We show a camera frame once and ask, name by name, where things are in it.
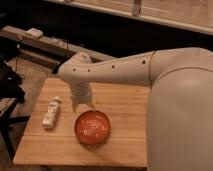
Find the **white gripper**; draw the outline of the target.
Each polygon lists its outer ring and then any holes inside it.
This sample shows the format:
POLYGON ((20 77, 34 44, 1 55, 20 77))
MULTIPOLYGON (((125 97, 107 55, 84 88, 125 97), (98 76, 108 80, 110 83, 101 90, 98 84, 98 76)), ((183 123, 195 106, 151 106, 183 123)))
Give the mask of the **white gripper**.
POLYGON ((77 111, 77 104, 86 104, 92 110, 96 110, 95 105, 92 102, 92 91, 88 83, 71 83, 69 85, 72 99, 72 110, 75 113, 77 111))

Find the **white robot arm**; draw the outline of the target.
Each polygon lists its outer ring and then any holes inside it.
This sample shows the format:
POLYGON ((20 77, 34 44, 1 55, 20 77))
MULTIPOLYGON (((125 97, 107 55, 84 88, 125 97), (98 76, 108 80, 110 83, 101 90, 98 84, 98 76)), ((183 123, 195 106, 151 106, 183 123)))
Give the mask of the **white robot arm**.
POLYGON ((92 103, 92 82, 148 86, 148 170, 213 171, 212 51, 158 50, 99 63, 78 52, 58 76, 74 106, 92 103))

